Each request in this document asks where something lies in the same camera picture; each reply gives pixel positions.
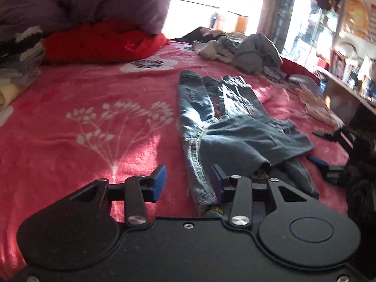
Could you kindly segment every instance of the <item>screw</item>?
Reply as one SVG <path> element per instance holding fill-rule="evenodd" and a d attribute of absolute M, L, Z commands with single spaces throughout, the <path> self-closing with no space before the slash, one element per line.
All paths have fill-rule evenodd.
<path fill-rule="evenodd" d="M 142 225 L 146 223 L 146 218 L 141 215 L 133 215 L 128 217 L 128 222 L 131 225 Z"/>
<path fill-rule="evenodd" d="M 237 226 L 245 226 L 249 224 L 249 218 L 243 215 L 237 215 L 231 218 L 231 222 Z"/>
<path fill-rule="evenodd" d="M 26 282 L 39 282 L 39 279 L 37 276 L 28 276 Z"/>
<path fill-rule="evenodd" d="M 341 276 L 341 277 L 338 278 L 337 282 L 350 282 L 350 277 Z"/>
<path fill-rule="evenodd" d="M 184 224 L 183 226 L 185 229 L 193 229 L 194 225 L 191 224 L 191 223 L 188 223 L 188 224 Z"/>

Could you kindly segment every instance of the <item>pink curtain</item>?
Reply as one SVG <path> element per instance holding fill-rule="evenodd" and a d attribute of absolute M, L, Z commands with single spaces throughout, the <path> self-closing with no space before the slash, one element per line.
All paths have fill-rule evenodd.
<path fill-rule="evenodd" d="M 279 0 L 264 0 L 262 4 L 257 33 L 263 33 L 269 39 L 273 38 L 278 19 Z"/>

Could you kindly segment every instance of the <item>purple comforter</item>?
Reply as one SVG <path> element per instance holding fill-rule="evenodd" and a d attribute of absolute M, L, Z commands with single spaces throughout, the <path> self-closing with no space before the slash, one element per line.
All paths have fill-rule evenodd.
<path fill-rule="evenodd" d="M 127 20 L 161 32 L 170 0 L 0 0 L 0 41 L 30 26 L 46 34 L 96 20 Z"/>

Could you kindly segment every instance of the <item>pink blanket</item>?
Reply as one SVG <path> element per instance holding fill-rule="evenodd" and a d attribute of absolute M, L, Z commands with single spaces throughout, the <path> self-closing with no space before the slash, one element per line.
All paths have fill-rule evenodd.
<path fill-rule="evenodd" d="M 37 82 L 0 112 L 0 277 L 10 278 L 24 266 L 16 244 L 20 223 L 96 178 L 120 183 L 165 164 L 167 184 L 160 201 L 147 204 L 149 215 L 197 215 L 176 130 L 183 69 L 214 78 L 241 75 L 229 65 L 201 59 L 188 45 L 172 43 L 128 64 L 43 67 Z M 311 134 L 332 129 L 307 115 L 296 95 L 261 78 L 243 77 L 270 116 L 291 119 L 309 136 L 314 155 L 345 163 L 338 144 Z M 312 163 L 302 162 L 320 201 L 345 213 L 343 192 L 325 183 Z M 123 212 L 123 203 L 114 203 L 116 220 L 123 220 Z"/>

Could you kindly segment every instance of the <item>jeans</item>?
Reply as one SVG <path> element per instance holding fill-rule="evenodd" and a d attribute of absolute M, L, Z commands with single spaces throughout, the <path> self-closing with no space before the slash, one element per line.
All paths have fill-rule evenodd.
<path fill-rule="evenodd" d="M 313 146 L 291 121 L 269 117 L 242 77 L 201 78 L 183 70 L 179 79 L 179 129 L 184 142 L 188 181 L 202 213 L 217 204 L 210 184 L 211 166 L 227 175 L 251 175 L 283 166 L 305 193 L 318 195 L 307 170 L 296 159 Z"/>

